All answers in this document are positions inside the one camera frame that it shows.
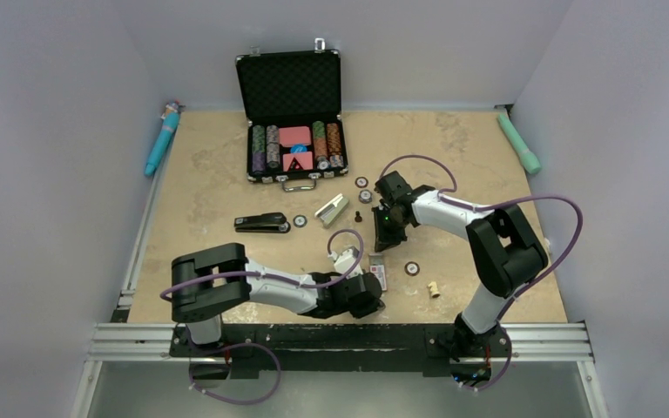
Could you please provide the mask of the red white staple box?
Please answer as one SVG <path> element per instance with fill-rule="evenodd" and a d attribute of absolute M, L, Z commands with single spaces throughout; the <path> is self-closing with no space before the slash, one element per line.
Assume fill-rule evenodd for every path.
<path fill-rule="evenodd" d="M 385 257 L 382 253 L 368 255 L 369 271 L 378 279 L 383 292 L 388 290 Z"/>

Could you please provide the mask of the black stapler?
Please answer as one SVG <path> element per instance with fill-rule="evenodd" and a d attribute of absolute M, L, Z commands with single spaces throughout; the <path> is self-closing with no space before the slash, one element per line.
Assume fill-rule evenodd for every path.
<path fill-rule="evenodd" d="M 282 212 L 267 212 L 234 219 L 233 227 L 237 233 L 288 233 L 291 224 Z"/>

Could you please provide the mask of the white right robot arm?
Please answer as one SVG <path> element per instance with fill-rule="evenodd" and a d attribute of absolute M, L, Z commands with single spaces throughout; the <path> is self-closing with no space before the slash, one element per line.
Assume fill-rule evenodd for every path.
<path fill-rule="evenodd" d="M 375 191 L 381 197 L 373 210 L 378 253 L 406 241 L 407 226 L 432 226 L 469 243 L 480 285 L 456 317 L 454 342 L 465 354 L 477 353 L 496 332 L 510 297 L 549 264 L 524 212 L 516 204 L 491 209 L 450 199 L 429 185 L 413 188 L 398 172 L 376 181 Z"/>

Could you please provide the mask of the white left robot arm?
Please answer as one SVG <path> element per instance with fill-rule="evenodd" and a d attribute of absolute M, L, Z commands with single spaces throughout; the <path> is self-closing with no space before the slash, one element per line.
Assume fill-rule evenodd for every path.
<path fill-rule="evenodd" d="M 361 268 L 358 248 L 330 250 L 328 258 L 331 272 L 293 274 L 252 260 L 240 243 L 216 246 L 175 259 L 172 285 L 160 298 L 171 303 L 174 322 L 189 326 L 191 344 L 204 356 L 224 347 L 223 313 L 247 302 L 318 320 L 383 309 L 381 282 Z"/>

